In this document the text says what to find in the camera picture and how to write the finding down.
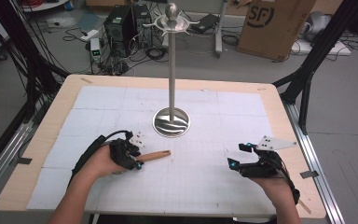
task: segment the aluminum rail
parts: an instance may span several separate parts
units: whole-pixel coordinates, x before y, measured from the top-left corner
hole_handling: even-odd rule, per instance
[[[41,107],[41,103],[37,102],[36,111],[39,111]],[[23,122],[7,143],[5,149],[0,154],[0,178],[15,159],[18,151],[23,147],[33,128],[33,119],[30,119],[27,123]]]
[[[344,224],[344,218],[338,208],[336,199],[331,191],[327,179],[324,175],[322,165],[319,163],[313,145],[308,135],[303,134],[301,127],[298,124],[299,114],[296,105],[289,105],[283,102],[286,113],[292,123],[293,130],[296,133],[298,143],[300,144],[304,157],[311,171],[316,171],[319,175],[314,177],[316,188],[319,190],[326,213],[333,224]]]

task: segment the black glove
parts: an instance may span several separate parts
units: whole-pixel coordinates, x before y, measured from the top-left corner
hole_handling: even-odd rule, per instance
[[[290,179],[289,174],[287,173],[286,167],[279,156],[275,151],[265,151],[256,149],[256,145],[253,144],[239,144],[241,151],[251,152],[257,154],[259,157],[258,162],[255,163],[240,163],[239,161],[232,160],[227,158],[228,167],[231,170],[238,171],[243,177],[250,178],[269,178],[275,176],[278,172],[281,171],[283,176],[286,178],[290,190],[293,193],[293,199],[295,204],[298,203],[300,198],[300,191],[296,189],[295,184]]]
[[[141,155],[139,148],[131,144],[129,141],[118,138],[109,144],[109,148],[110,159],[112,159],[112,161],[114,161],[117,165],[120,165],[127,170],[132,170],[133,168],[140,170],[142,168],[142,164],[144,163],[136,161],[133,158]]]

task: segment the table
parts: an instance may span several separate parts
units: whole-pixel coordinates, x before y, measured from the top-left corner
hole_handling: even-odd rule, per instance
[[[131,88],[167,89],[168,79],[145,77],[97,77],[84,75],[69,76],[57,94],[48,113],[36,131],[23,157],[31,158],[29,165],[18,164],[0,195],[1,211],[26,211],[42,165],[55,143],[60,128],[73,107],[78,92],[83,86],[110,86]],[[204,80],[176,80],[176,89],[213,90],[257,93],[262,98],[269,125],[277,138],[296,141],[279,93],[271,84],[239,83]],[[296,187],[301,191],[297,210],[301,217],[323,218],[325,210],[318,190],[311,178],[303,179],[300,173],[308,171],[299,147],[280,151]]]

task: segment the computer tower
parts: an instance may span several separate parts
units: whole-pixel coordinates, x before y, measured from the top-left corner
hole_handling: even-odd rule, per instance
[[[103,26],[112,50],[117,49],[120,57],[130,56],[129,44],[136,36],[131,6],[115,5]]]
[[[148,49],[153,47],[152,27],[144,27],[144,24],[152,23],[152,17],[146,4],[132,6],[135,27],[137,31],[137,41],[139,49]]]

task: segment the metal pole base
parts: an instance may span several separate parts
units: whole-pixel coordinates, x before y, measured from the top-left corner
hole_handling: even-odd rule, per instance
[[[170,109],[160,109],[153,117],[153,128],[164,137],[179,137],[190,128],[190,117],[179,109],[173,110],[173,120],[170,120]]]

